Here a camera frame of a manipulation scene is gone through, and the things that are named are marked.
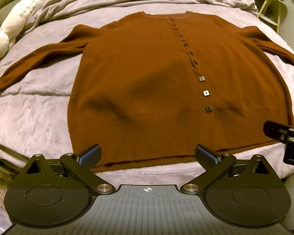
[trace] circular disc cover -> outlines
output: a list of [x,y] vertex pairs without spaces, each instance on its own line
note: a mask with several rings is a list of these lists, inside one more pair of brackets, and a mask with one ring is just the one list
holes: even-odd
[[212,184],[206,191],[205,202],[219,218],[244,227],[278,223],[290,208],[290,196],[286,189],[244,184],[237,177]]
[[10,188],[5,208],[13,221],[32,227],[50,227],[80,216],[90,205],[91,195],[80,182],[60,176],[27,181],[27,188]]

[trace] bed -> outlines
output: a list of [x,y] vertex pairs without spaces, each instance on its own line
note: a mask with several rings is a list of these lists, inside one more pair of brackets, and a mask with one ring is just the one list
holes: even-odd
[[[35,49],[56,43],[74,26],[101,27],[126,15],[173,14],[192,11],[213,14],[239,27],[257,26],[272,41],[294,54],[273,29],[257,19],[254,0],[43,0],[33,11],[22,38],[0,61],[0,76],[15,61]],[[42,153],[59,158],[72,152],[67,128],[67,105],[82,55],[53,59],[29,72],[0,97],[0,159],[23,167]],[[294,67],[267,53],[283,76],[291,94],[294,115]],[[283,163],[284,145],[273,144],[235,154],[250,159],[264,155],[280,178],[294,173]],[[204,172],[196,162],[97,173],[116,188],[120,184],[176,184],[178,187]]]

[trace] crosshair symbol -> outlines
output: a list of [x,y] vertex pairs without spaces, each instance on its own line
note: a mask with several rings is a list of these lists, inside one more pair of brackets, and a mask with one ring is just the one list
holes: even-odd
[[146,187],[146,188],[144,188],[144,189],[142,189],[142,190],[144,190],[144,191],[146,191],[146,192],[150,192],[151,190],[154,190],[154,189],[151,189],[150,187]]

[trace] bed sheet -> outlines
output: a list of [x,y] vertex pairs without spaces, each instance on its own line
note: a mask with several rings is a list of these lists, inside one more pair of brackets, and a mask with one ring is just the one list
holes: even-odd
[[[173,14],[193,11],[214,14],[239,27],[257,26],[272,41],[294,53],[287,43],[250,11],[212,4],[145,3],[127,7],[104,7],[90,10],[62,20],[43,24],[29,31],[0,61],[0,76],[14,61],[49,43],[61,41],[77,24],[101,27],[126,15],[144,11],[149,14]],[[267,54],[283,76],[292,98],[294,114],[294,67],[278,56]],[[67,128],[67,104],[81,55],[54,59],[33,70],[0,97],[0,158],[22,167],[36,153],[46,158],[59,158],[72,151]],[[294,173],[294,166],[283,163],[284,145],[274,144],[235,156],[250,159],[264,155],[280,178]],[[154,166],[140,169],[97,173],[116,188],[128,184],[176,184],[204,172],[196,162]]]

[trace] button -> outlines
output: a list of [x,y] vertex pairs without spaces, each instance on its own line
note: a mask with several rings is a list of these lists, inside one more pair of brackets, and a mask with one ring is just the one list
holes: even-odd
[[212,111],[212,107],[209,105],[209,106],[207,106],[207,107],[205,108],[205,110],[206,110],[207,113],[208,113],[208,112],[211,112],[211,111]]

